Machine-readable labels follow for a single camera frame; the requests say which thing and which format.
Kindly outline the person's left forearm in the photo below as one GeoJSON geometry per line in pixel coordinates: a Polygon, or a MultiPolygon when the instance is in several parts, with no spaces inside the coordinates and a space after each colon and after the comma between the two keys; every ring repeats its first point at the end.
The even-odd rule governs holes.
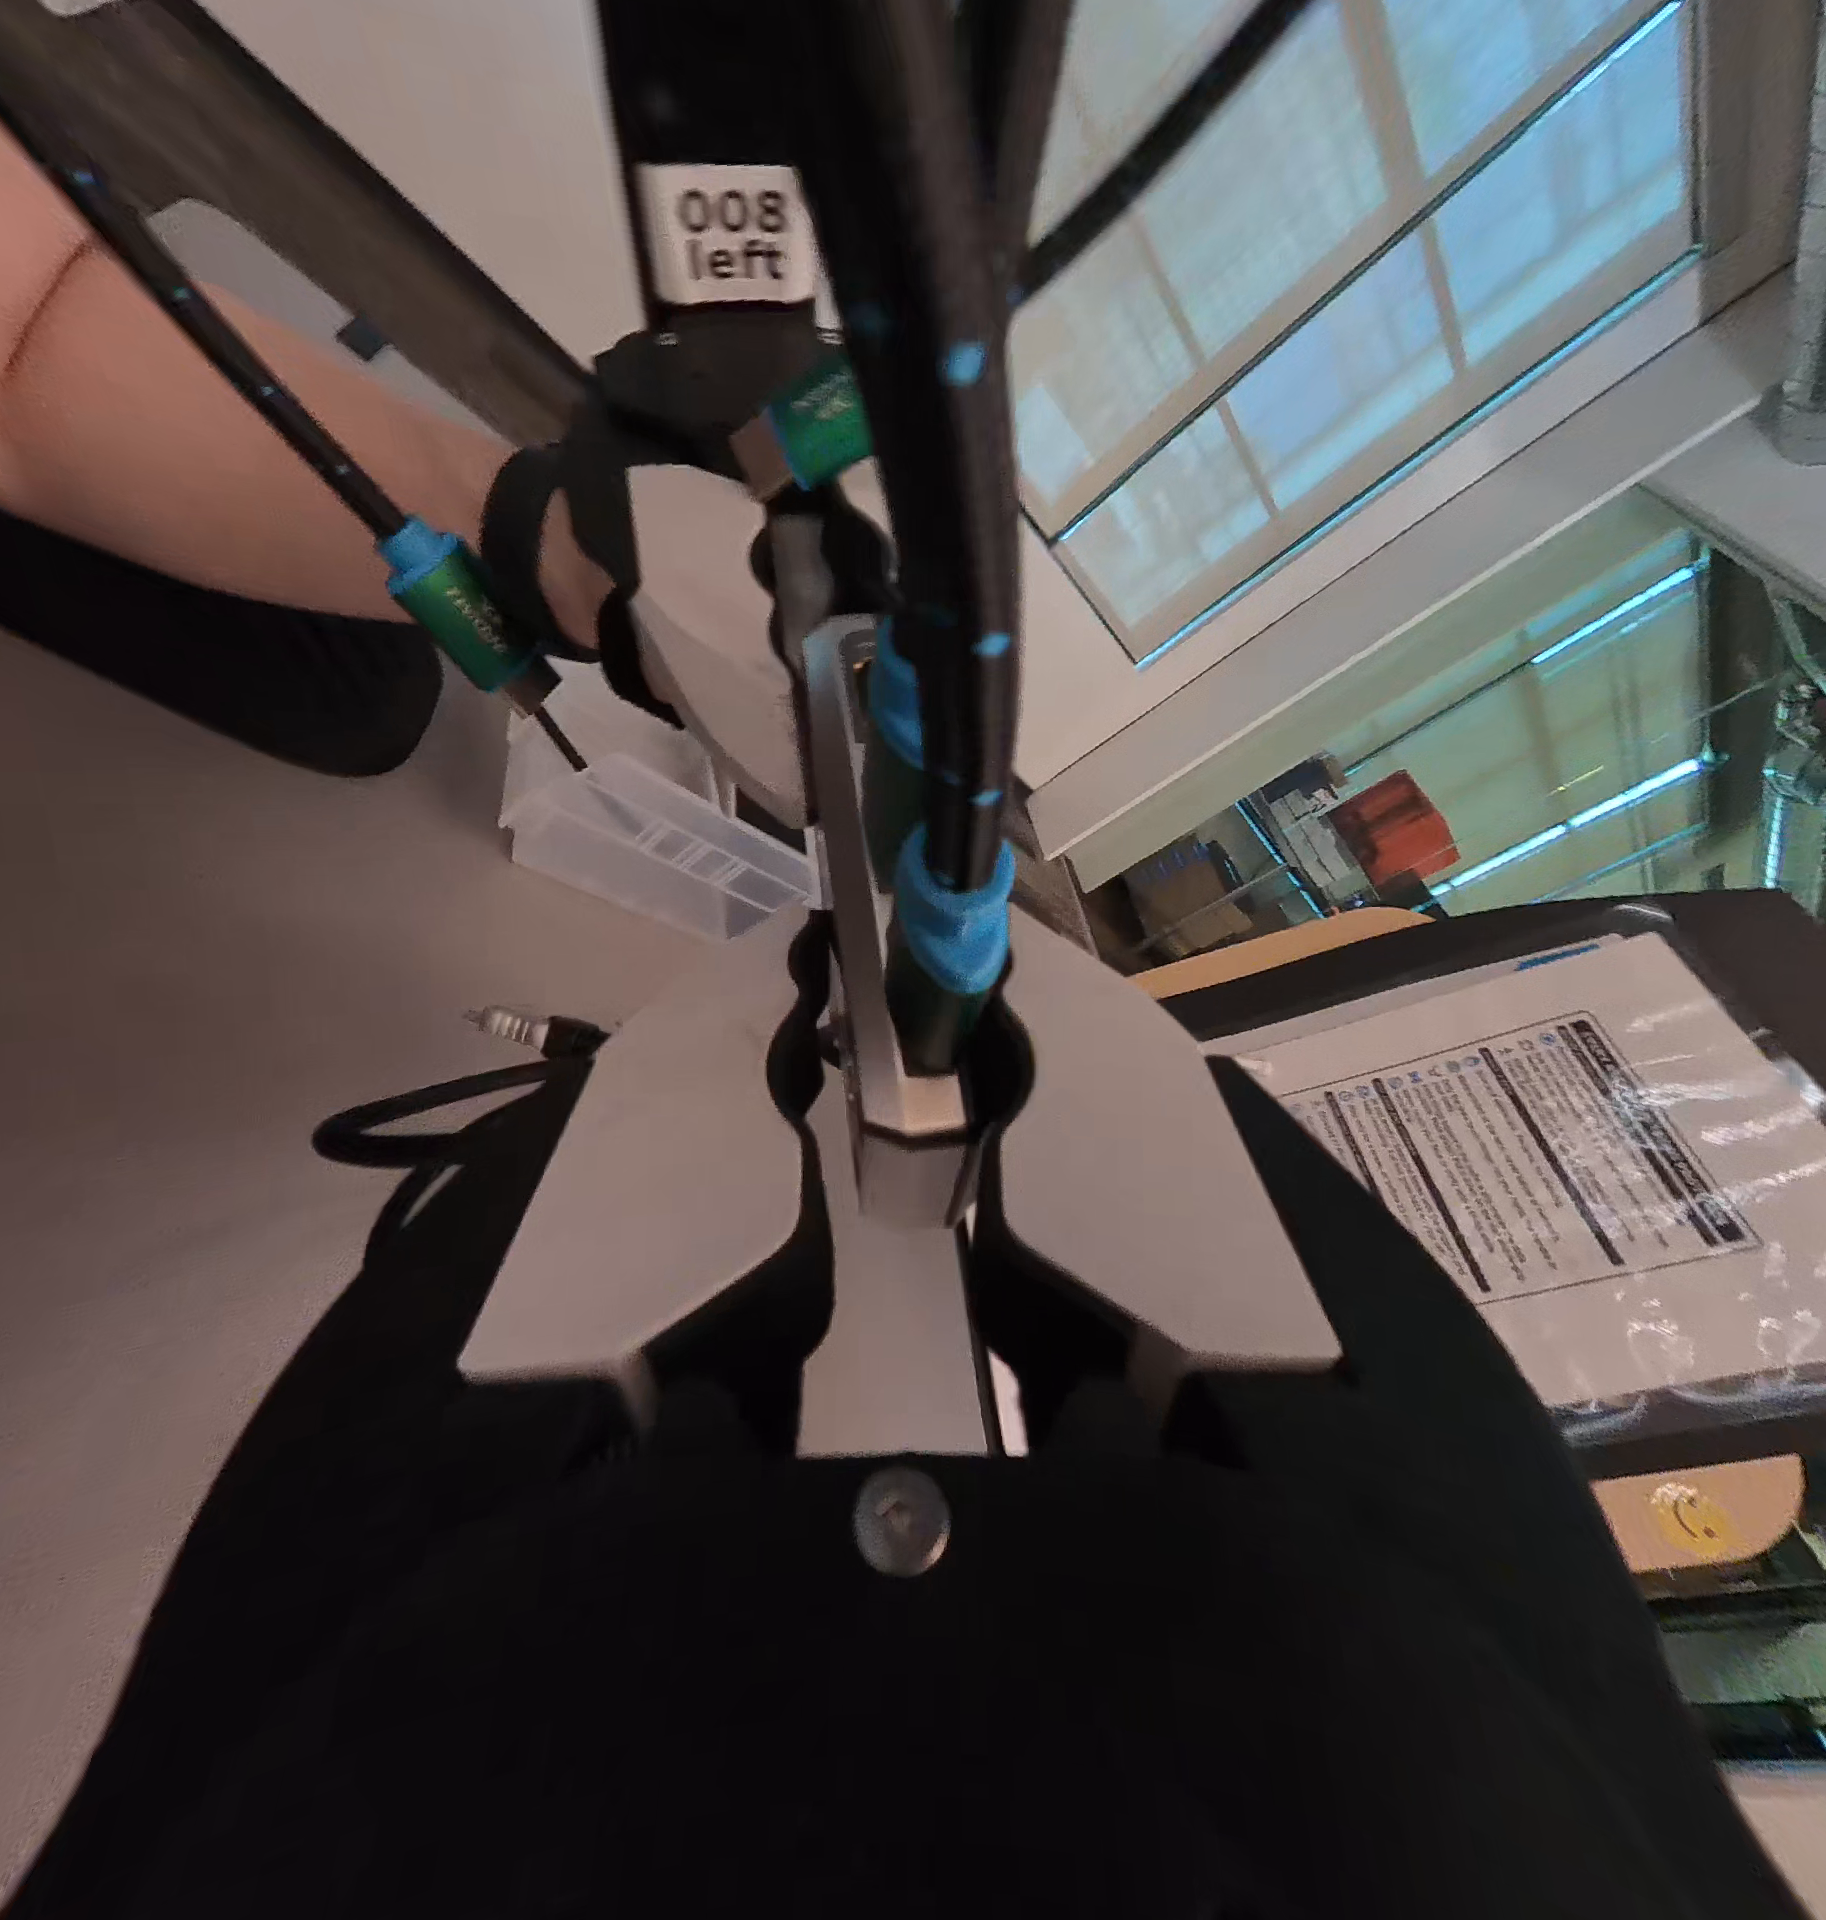
{"type": "Polygon", "coordinates": [[[351,544],[356,515],[0,127],[0,506],[116,551],[351,544]]]}

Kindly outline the red box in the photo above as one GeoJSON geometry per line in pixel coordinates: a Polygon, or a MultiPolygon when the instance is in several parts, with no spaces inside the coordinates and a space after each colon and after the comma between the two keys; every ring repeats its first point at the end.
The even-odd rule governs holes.
{"type": "Polygon", "coordinates": [[[1460,862],[1460,843],[1445,809],[1421,792],[1410,769],[1389,769],[1369,784],[1362,792],[1342,799],[1324,817],[1378,895],[1393,877],[1425,883],[1460,862]]]}

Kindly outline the instruction sheet in clear holder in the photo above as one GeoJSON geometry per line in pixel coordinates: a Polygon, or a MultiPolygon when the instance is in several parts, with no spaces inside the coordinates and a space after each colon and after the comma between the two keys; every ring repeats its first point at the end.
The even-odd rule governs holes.
{"type": "Polygon", "coordinates": [[[1606,1470],[1826,1452],[1826,935],[1771,890],[1504,908],[1200,989],[1606,1470]]]}

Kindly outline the large grid window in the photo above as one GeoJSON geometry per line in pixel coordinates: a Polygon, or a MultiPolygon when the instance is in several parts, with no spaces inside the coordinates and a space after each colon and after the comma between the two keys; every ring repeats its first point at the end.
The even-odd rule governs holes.
{"type": "Polygon", "coordinates": [[[1011,322],[1021,514],[1142,675],[1771,208],[1806,5],[1073,5],[1011,322]]]}

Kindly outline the clear plastic storage box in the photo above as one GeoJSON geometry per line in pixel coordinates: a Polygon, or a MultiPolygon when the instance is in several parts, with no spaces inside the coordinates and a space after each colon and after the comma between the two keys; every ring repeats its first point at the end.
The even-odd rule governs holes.
{"type": "Polygon", "coordinates": [[[519,868],[707,945],[818,908],[812,858],[738,817],[690,733],[621,699],[560,707],[560,727],[584,769],[539,724],[505,727],[495,817],[519,868]]]}

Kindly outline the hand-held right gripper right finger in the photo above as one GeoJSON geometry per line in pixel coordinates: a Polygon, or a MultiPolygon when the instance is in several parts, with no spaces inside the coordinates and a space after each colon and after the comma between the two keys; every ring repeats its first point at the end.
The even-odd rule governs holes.
{"type": "Polygon", "coordinates": [[[1028,1090],[985,1143],[975,1291],[1021,1379],[1324,1376],[1342,1337],[1200,1046],[1128,974],[1011,922],[1028,1090]]]}

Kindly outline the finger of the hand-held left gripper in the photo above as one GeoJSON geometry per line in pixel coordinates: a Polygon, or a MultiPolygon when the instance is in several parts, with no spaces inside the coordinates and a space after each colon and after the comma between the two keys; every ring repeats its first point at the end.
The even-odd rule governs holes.
{"type": "Polygon", "coordinates": [[[774,619],[893,613],[893,539],[836,487],[779,487],[764,503],[764,594],[774,619]]]}
{"type": "Polygon", "coordinates": [[[779,825],[808,817],[797,697],[756,584],[757,506],[724,473],[629,469],[637,594],[610,589],[597,634],[779,825]]]}

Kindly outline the glass partition window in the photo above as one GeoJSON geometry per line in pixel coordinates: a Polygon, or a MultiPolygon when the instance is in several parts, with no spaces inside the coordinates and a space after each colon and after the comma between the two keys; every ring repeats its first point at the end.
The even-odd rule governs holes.
{"type": "Polygon", "coordinates": [[[1307,742],[1264,740],[1262,784],[1200,837],[1264,922],[1342,908],[1476,919],[1610,895],[1783,890],[1826,922],[1826,687],[1786,647],[1806,611],[1690,529],[1630,544],[1418,687],[1350,675],[1307,742]],[[1362,877],[1330,809],[1410,769],[1460,862],[1362,877]]]}

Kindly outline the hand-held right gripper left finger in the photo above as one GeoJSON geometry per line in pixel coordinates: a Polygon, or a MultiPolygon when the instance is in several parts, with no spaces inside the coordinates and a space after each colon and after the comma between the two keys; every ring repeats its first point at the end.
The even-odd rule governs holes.
{"type": "Polygon", "coordinates": [[[804,1386],[857,1186],[824,1001],[828,922],[771,919],[605,1039],[471,1327],[471,1379],[694,1362],[804,1386]]]}

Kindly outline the person's left hand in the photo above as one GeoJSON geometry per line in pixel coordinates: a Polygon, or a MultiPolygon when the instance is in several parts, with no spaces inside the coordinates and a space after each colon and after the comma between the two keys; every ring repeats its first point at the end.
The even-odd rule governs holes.
{"type": "Polygon", "coordinates": [[[398,421],[403,503],[439,533],[471,533],[495,603],[544,655],[595,664],[615,578],[584,554],[565,514],[560,449],[509,449],[418,403],[398,421]]]}

